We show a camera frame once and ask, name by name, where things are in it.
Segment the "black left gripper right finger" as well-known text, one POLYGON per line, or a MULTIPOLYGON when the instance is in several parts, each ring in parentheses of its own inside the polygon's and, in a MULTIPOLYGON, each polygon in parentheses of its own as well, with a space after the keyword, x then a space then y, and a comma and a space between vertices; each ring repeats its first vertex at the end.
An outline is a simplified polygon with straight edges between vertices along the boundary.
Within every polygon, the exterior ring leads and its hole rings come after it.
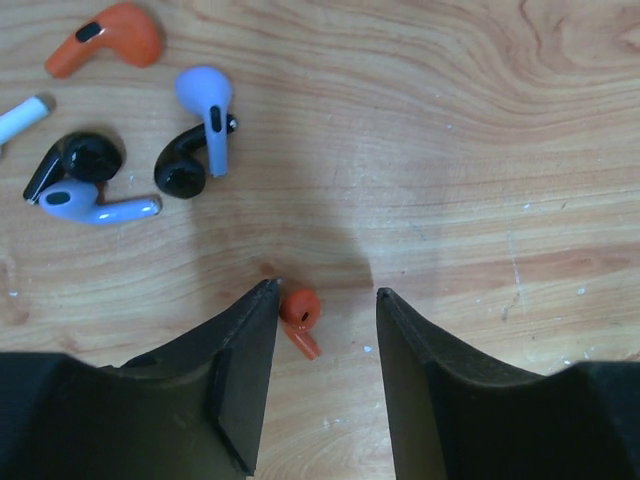
POLYGON ((389 288, 376 327, 400 479, 635 479, 639 366, 583 361, 543 376, 502 362, 389 288))

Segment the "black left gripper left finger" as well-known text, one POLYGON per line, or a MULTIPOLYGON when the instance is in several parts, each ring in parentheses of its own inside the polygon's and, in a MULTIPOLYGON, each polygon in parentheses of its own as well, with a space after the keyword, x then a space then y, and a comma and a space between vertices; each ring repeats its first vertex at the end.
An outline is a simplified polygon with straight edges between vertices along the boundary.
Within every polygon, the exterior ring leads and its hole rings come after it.
POLYGON ((279 285, 119 367, 1 357, 5 479, 245 479, 256 470, 279 285))

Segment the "orange earbud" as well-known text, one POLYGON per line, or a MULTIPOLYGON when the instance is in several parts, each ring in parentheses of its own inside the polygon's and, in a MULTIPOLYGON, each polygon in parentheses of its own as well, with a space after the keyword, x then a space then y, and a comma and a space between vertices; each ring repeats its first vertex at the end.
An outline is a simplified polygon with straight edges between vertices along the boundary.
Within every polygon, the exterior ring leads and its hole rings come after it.
POLYGON ((54 78, 67 78, 99 50, 110 50, 124 63, 146 68, 160 58, 163 39, 145 9, 120 2, 71 33, 46 60, 45 70, 54 78))
POLYGON ((287 337, 311 361, 322 351, 310 331, 321 314, 321 302, 314 290, 300 289, 287 295, 279 308, 279 316, 287 337))

